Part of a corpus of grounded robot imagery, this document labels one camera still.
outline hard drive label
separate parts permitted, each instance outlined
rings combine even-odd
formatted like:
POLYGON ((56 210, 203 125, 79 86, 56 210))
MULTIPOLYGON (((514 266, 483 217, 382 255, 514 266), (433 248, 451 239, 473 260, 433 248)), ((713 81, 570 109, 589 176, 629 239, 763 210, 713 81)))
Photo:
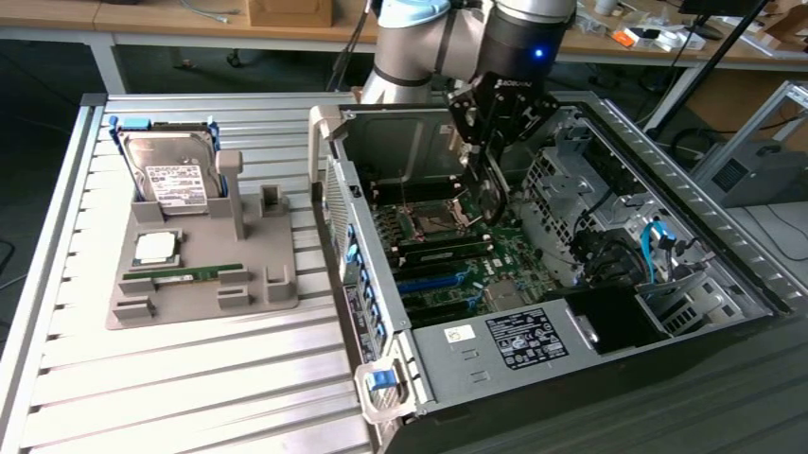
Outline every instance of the hard drive label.
POLYGON ((163 207, 204 205, 199 166, 147 166, 154 197, 163 207))

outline cardboard box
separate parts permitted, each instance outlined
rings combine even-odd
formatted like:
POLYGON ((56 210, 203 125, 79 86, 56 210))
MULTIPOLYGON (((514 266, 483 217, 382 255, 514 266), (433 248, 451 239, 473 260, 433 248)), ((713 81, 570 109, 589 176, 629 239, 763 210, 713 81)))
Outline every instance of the cardboard box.
POLYGON ((775 16, 767 26, 755 34, 771 50, 792 50, 796 52, 808 49, 805 38, 797 33, 808 27, 808 5, 792 7, 783 16, 775 16))
POLYGON ((252 26, 331 26, 334 0, 247 0, 252 26))

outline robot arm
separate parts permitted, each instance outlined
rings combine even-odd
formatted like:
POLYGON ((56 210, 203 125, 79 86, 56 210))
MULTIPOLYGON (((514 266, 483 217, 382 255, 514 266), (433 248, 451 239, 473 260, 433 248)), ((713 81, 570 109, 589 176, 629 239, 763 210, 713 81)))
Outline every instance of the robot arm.
POLYGON ((471 84, 449 94, 465 142, 501 150, 529 136, 558 109, 544 91, 544 78, 574 19, 574 8, 574 0, 499 0, 494 6, 471 84))
POLYGON ((449 0, 386 0, 374 73, 362 103, 427 102, 431 74, 469 82, 447 94, 462 160, 483 218, 497 223, 505 182, 497 163, 558 109, 544 78, 558 54, 576 0, 498 0, 487 17, 449 0))

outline aluminum table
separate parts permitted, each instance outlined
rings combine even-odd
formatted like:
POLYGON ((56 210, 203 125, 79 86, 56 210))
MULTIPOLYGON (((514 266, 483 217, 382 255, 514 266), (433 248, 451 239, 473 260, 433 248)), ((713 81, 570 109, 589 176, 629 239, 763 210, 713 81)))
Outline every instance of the aluminum table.
POLYGON ((345 94, 85 96, 0 363, 0 452, 370 452, 314 227, 307 119, 345 94), (288 194, 300 306, 104 329, 132 183, 112 115, 219 122, 288 194))

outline hard drive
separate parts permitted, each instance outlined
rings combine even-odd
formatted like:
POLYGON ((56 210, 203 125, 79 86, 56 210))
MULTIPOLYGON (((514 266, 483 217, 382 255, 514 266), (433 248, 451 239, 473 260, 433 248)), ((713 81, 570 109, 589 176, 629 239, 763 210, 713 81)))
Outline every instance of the hard drive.
POLYGON ((163 213, 207 213, 207 200, 223 197, 216 172, 218 129, 206 123, 127 120, 114 132, 139 201, 156 201, 163 213))

